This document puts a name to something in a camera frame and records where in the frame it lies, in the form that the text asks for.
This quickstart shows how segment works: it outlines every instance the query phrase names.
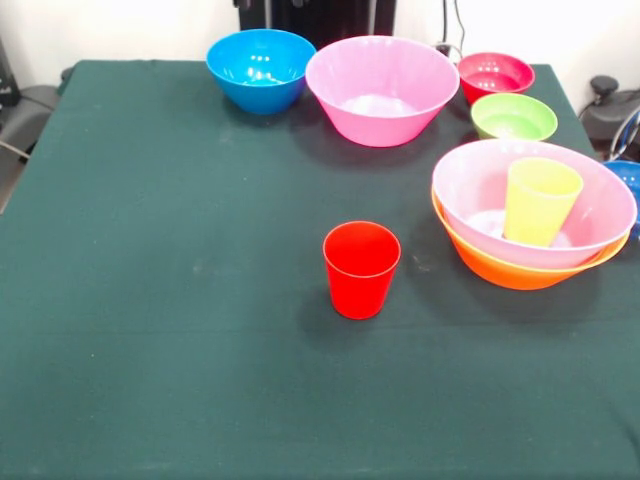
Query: plastic cup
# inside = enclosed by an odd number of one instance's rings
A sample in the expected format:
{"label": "plastic cup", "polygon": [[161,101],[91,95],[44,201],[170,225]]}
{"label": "plastic cup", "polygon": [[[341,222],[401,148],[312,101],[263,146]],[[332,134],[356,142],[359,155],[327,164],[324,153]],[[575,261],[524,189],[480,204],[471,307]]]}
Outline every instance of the plastic cup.
{"label": "plastic cup", "polygon": [[505,238],[549,247],[583,186],[578,172],[555,160],[516,160],[507,174]]}
{"label": "plastic cup", "polygon": [[327,234],[322,251],[338,313],[365,320],[380,312],[400,261],[396,236],[373,222],[343,223]]}

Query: plastic bowl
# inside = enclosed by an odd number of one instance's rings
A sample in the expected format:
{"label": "plastic bowl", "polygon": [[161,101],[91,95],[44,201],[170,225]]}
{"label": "plastic bowl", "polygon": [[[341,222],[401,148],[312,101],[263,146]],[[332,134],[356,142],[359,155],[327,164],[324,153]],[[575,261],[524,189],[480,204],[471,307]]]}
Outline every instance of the plastic bowl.
{"label": "plastic bowl", "polygon": [[321,49],[307,84],[335,128],[369,147],[417,137],[458,91],[460,77],[434,48],[399,37],[352,37]]}
{"label": "plastic bowl", "polygon": [[[627,187],[631,189],[631,193],[636,199],[636,205],[640,208],[640,163],[615,160],[613,162],[604,163],[604,166],[615,173],[624,183],[627,184]],[[631,235],[634,238],[640,236],[640,213],[636,218],[636,224],[631,231]]]}
{"label": "plastic bowl", "polygon": [[482,139],[519,138],[542,141],[558,128],[553,110],[540,100],[515,93],[494,93],[471,107],[473,126]]}
{"label": "plastic bowl", "polygon": [[[502,237],[507,171],[522,157],[545,157],[575,169],[584,188],[551,248]],[[631,191],[595,160],[550,143],[479,140],[438,162],[433,188],[449,225],[474,247],[506,262],[533,268],[575,267],[629,233],[638,215]]]}
{"label": "plastic bowl", "polygon": [[539,269],[523,267],[495,258],[465,241],[458,235],[444,217],[441,203],[435,192],[431,191],[433,207],[444,225],[453,246],[462,261],[479,277],[487,282],[513,290],[540,290],[566,280],[580,272],[596,267],[613,258],[624,247],[629,233],[607,245],[589,262],[578,267],[565,269]]}
{"label": "plastic bowl", "polygon": [[503,53],[475,53],[458,63],[462,91],[470,104],[490,93],[522,93],[536,79],[531,66]]}
{"label": "plastic bowl", "polygon": [[244,30],[216,42],[207,54],[207,67],[238,107],[269,115],[286,110],[298,98],[315,51],[294,33]]}

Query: blue bowl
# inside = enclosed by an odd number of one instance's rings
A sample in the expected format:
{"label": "blue bowl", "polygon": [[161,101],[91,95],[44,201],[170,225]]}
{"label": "blue bowl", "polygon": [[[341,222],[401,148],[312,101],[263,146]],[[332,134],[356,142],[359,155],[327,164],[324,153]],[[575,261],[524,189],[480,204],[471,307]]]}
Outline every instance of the blue bowl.
{"label": "blue bowl", "polygon": [[627,184],[638,204],[638,218],[631,231],[631,236],[640,236],[640,163],[614,160],[603,164]]}
{"label": "blue bowl", "polygon": [[207,66],[224,93],[241,109],[269,115],[286,110],[304,89],[304,71],[316,52],[299,35],[255,29],[216,42]]}

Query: red cup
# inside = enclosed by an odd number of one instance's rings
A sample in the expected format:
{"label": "red cup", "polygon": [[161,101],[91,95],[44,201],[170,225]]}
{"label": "red cup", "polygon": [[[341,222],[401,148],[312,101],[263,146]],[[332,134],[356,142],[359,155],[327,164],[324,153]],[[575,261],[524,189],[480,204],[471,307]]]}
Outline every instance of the red cup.
{"label": "red cup", "polygon": [[365,320],[380,312],[400,261],[396,236],[373,222],[343,223],[327,234],[322,252],[338,313]]}

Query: stacked bowls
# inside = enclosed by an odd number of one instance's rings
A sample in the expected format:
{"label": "stacked bowls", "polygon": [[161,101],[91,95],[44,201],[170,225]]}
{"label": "stacked bowls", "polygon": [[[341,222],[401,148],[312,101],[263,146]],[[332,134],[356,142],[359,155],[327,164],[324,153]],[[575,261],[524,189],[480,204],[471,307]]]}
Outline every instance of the stacked bowls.
{"label": "stacked bowls", "polygon": [[[525,157],[559,162],[584,181],[549,247],[503,236],[509,167]],[[492,283],[520,290],[544,288],[607,261],[637,218],[631,191],[613,172],[572,150],[526,140],[481,140],[451,150],[434,170],[432,201],[463,261]]]}

